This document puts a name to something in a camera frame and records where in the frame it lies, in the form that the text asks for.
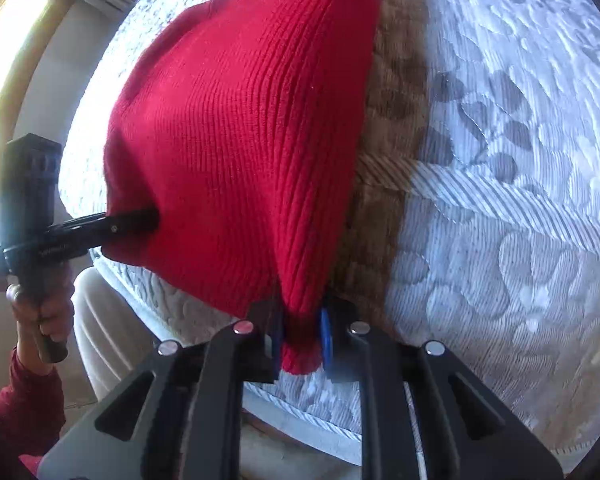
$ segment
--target red sleeve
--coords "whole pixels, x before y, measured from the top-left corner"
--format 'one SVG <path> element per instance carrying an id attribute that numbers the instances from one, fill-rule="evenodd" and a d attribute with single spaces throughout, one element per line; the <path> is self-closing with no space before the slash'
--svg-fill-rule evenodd
<path id="1" fill-rule="evenodd" d="M 64 395 L 58 372 L 39 376 L 11 354 L 10 385 L 0 391 L 0 432 L 17 455 L 42 456 L 64 426 Z"/>

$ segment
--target tool handle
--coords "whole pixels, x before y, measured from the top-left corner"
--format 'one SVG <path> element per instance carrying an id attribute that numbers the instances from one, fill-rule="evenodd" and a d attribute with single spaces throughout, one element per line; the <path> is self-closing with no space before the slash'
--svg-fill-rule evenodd
<path id="1" fill-rule="evenodd" d="M 362 478 L 420 478 L 398 343 L 377 328 L 349 336 L 359 357 Z"/>
<path id="2" fill-rule="evenodd" d="M 58 286 L 58 266 L 30 269 L 29 272 L 18 276 L 24 294 L 40 309 L 47 296 Z M 36 346 L 40 359 L 45 363 L 59 363 L 68 355 L 66 340 L 53 341 L 48 335 L 43 335 L 40 329 L 34 332 Z"/>

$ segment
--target metal screw head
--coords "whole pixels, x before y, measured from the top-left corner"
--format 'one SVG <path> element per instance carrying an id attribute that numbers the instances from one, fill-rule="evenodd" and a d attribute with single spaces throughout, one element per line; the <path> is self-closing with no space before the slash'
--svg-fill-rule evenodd
<path id="1" fill-rule="evenodd" d="M 174 341 L 173 339 L 169 339 L 167 341 L 163 341 L 160 343 L 160 346 L 158 346 L 158 354 L 160 355 L 174 355 L 178 349 L 180 348 L 180 345 L 178 344 L 177 341 Z"/>
<path id="2" fill-rule="evenodd" d="M 253 323 L 247 319 L 238 321 L 234 325 L 234 332 L 240 335 L 246 335 L 253 332 Z"/>
<path id="3" fill-rule="evenodd" d="M 352 334 L 365 335 L 369 333 L 371 327 L 364 321 L 354 321 L 351 323 L 349 330 L 351 330 Z"/>
<path id="4" fill-rule="evenodd" d="M 439 356 L 445 353 L 445 346 L 440 341 L 429 341 L 424 345 L 425 352 L 429 355 Z"/>

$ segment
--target floor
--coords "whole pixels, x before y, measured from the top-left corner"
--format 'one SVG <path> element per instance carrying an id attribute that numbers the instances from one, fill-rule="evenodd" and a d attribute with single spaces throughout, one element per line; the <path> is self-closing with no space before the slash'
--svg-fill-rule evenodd
<path id="1" fill-rule="evenodd" d="M 357 480 L 359 466 L 299 442 L 242 426 L 240 473 L 245 480 Z"/>

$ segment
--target white quilted mattress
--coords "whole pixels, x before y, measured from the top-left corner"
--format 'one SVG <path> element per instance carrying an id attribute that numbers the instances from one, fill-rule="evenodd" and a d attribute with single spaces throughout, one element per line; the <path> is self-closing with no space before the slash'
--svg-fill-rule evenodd
<path id="1" fill-rule="evenodd" d="M 202 1 L 139 0 L 111 41 L 64 151 L 72 216 L 106 209 L 107 120 L 134 63 Z M 427 6 L 426 149 L 409 182 L 382 183 L 408 192 L 387 316 L 412 344 L 445 342 L 570 469 L 600 434 L 600 14 L 590 0 Z M 96 264 L 160 337 L 230 322 L 147 270 Z M 360 460 L 354 386 L 318 371 L 247 391 L 283 431 Z"/>

